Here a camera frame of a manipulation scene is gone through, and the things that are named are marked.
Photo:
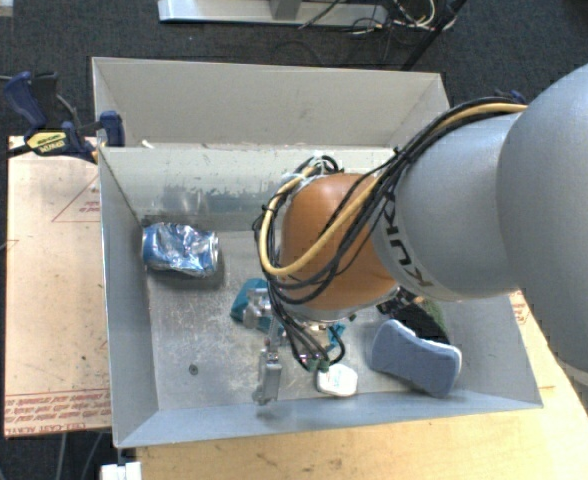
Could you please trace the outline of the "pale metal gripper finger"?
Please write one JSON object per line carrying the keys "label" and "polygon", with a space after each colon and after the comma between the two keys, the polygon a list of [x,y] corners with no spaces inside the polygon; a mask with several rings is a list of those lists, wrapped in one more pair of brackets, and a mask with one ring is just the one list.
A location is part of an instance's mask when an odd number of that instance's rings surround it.
{"label": "pale metal gripper finger", "polygon": [[258,362],[258,381],[257,386],[252,393],[253,401],[258,405],[265,405],[269,401],[269,358],[268,358],[268,351],[266,349],[262,349],[259,355],[259,362]]}
{"label": "pale metal gripper finger", "polygon": [[276,352],[268,353],[268,400],[277,400],[280,378],[282,373],[282,364]]}

